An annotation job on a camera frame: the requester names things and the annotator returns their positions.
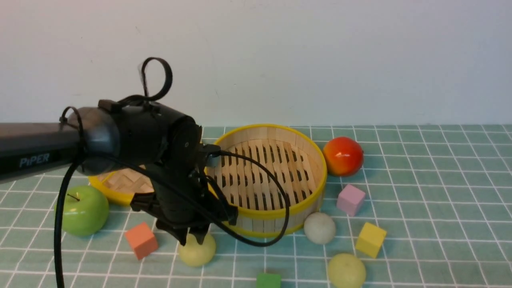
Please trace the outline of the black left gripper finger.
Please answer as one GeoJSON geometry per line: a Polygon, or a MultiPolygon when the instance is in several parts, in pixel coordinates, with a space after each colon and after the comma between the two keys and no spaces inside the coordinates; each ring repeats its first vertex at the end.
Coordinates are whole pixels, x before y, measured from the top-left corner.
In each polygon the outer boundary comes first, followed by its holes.
{"type": "Polygon", "coordinates": [[[182,246],[185,246],[187,241],[188,228],[187,227],[172,227],[171,235],[176,238],[176,240],[182,246]]]}
{"type": "Polygon", "coordinates": [[[204,239],[210,229],[210,224],[192,227],[192,235],[195,237],[198,244],[203,244],[204,239]]]}

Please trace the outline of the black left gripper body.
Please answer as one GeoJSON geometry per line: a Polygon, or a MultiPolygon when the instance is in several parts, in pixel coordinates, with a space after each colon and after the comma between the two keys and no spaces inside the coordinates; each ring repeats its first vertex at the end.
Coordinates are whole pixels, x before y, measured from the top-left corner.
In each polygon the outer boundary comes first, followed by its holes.
{"type": "Polygon", "coordinates": [[[210,191],[213,180],[203,172],[179,172],[156,164],[131,169],[147,176],[154,192],[135,194],[130,208],[154,217],[158,229],[171,234],[172,227],[187,227],[192,234],[194,226],[236,224],[238,208],[228,203],[217,185],[210,191]]]}

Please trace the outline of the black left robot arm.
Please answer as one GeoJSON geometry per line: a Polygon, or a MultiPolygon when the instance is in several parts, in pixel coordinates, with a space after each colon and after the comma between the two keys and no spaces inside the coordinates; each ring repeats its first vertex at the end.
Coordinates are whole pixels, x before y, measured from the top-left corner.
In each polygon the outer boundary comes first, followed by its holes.
{"type": "Polygon", "coordinates": [[[156,218],[156,227],[181,244],[202,244],[210,224],[235,224],[238,208],[214,197],[204,169],[220,148],[202,144],[195,120],[156,102],[129,106],[100,100],[55,123],[2,123],[1,182],[11,182],[83,160],[87,176],[130,168],[144,171],[153,192],[137,192],[132,210],[156,218]]]}

